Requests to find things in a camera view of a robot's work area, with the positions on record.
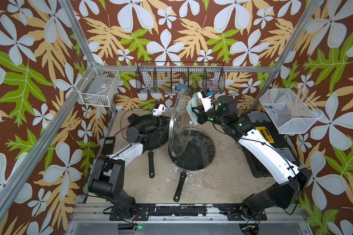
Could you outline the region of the aluminium frame post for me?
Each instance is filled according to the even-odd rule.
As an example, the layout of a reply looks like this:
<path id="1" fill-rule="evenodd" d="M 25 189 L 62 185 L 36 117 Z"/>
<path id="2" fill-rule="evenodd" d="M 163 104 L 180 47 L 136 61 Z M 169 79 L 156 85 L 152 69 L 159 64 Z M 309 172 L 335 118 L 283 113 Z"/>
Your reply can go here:
<path id="1" fill-rule="evenodd" d="M 93 54 L 89 48 L 89 45 L 87 43 L 87 40 L 83 35 L 82 28 L 78 20 L 76 19 L 76 15 L 73 11 L 71 3 L 69 1 L 58 1 L 58 3 L 61 5 L 61 9 L 65 12 L 65 15 L 71 25 L 76 41 L 80 46 L 82 55 L 85 56 L 86 62 L 88 63 L 87 67 L 91 63 L 96 63 L 96 61 L 93 58 Z M 78 93 L 76 90 L 76 84 L 72 86 L 71 93 L 68 96 L 66 96 L 67 104 L 61 107 L 63 112 L 64 111 L 66 112 L 67 109 L 72 108 L 72 106 L 75 105 L 75 103 L 77 103 Z M 112 116 L 115 116 L 117 114 L 117 110 L 114 103 L 112 103 L 112 105 L 109 108 L 111 110 Z"/>

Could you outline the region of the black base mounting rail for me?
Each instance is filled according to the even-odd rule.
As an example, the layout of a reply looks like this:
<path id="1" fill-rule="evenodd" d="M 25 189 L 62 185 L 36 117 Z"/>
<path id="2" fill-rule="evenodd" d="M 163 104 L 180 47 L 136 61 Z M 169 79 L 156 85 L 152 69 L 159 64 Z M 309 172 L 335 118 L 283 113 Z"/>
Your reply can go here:
<path id="1" fill-rule="evenodd" d="M 134 215 L 126 221 L 149 221 L 151 217 L 197 217 L 224 216 L 229 221 L 247 221 L 241 214 L 241 205 L 223 204 L 136 204 Z"/>

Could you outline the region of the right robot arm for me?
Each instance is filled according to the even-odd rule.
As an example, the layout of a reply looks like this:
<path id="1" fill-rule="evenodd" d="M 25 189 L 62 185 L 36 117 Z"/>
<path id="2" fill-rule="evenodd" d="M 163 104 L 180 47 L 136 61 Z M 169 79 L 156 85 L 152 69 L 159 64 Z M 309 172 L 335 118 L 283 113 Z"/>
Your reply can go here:
<path id="1" fill-rule="evenodd" d="M 214 106 L 212 93 L 205 90 L 192 95 L 187 112 L 194 124 L 209 121 L 214 126 L 221 126 L 223 133 L 252 153 L 275 180 L 275 184 L 248 196 L 241 203 L 241 217 L 251 220 L 261 211 L 274 206 L 286 210 L 299 199 L 312 177 L 312 172 L 281 155 L 248 119 L 238 116 L 236 106 L 236 100 L 231 96 L 220 96 L 218 105 Z"/>

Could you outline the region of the blue object in basket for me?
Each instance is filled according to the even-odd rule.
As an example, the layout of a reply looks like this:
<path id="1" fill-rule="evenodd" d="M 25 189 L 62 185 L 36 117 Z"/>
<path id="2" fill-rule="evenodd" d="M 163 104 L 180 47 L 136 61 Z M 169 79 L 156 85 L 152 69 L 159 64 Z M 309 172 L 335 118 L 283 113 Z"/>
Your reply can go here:
<path id="1" fill-rule="evenodd" d="M 184 86 L 184 85 L 179 85 L 179 86 L 177 86 L 177 89 L 180 91 L 180 90 L 182 90 L 182 89 L 184 89 L 184 88 L 186 88 L 186 86 Z"/>

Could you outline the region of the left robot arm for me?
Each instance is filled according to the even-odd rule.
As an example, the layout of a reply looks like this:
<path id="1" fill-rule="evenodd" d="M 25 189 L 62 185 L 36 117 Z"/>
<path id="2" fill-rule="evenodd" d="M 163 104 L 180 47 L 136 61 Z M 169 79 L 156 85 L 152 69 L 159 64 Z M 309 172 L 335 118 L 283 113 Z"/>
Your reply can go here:
<path id="1" fill-rule="evenodd" d="M 101 155 L 96 160 L 88 191 L 109 201 L 121 220 L 136 216 L 136 200 L 124 190 L 125 168 L 147 152 L 149 177 L 155 177 L 154 150 L 168 141 L 169 123 L 170 118 L 166 116 L 137 116 L 126 129 L 128 145 L 115 154 Z"/>

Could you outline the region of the small black battery box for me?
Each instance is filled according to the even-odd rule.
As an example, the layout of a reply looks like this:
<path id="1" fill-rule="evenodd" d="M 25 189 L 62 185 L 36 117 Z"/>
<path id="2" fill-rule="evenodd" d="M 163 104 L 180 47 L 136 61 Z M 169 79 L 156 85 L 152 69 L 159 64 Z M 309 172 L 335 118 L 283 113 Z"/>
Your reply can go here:
<path id="1" fill-rule="evenodd" d="M 138 118 L 139 118 L 139 116 L 137 114 L 133 113 L 127 118 L 127 120 L 128 120 L 129 123 L 132 123 Z"/>

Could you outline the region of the black power adapter brick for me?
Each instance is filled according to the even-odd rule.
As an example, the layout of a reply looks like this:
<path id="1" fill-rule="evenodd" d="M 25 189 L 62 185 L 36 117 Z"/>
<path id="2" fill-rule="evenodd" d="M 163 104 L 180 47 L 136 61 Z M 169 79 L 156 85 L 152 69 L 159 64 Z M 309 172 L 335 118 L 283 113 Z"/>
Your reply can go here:
<path id="1" fill-rule="evenodd" d="M 111 155 L 114 151 L 116 137 L 106 137 L 103 143 L 102 155 Z"/>

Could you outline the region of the black back frying pan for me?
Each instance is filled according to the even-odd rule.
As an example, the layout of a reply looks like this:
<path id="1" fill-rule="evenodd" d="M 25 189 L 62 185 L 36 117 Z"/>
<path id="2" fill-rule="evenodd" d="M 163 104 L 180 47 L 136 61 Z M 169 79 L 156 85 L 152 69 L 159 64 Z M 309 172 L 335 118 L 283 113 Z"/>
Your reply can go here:
<path id="1" fill-rule="evenodd" d="M 138 119 L 129 124 L 126 130 L 126 140 L 143 145 L 143 151 L 148 153 L 149 177 L 154 178 L 154 150 L 162 147 L 168 141 L 169 133 L 147 133 L 147 124 L 147 115 L 139 116 Z"/>

